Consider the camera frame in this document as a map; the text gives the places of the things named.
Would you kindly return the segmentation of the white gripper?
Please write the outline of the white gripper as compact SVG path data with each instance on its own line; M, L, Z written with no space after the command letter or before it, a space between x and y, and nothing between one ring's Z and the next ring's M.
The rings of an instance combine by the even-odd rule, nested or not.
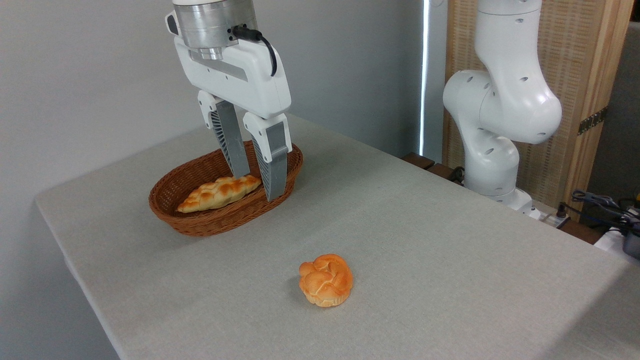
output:
M249 111L243 123L252 136L266 198L271 202L282 196L287 154L293 150L288 119L283 114L290 109L291 94L282 64L271 76L268 48L243 39L222 48L220 60L203 59L186 47L182 38L174 38L174 46L187 79L201 89L198 102L205 125L213 130L233 177L250 173L234 108L237 105Z

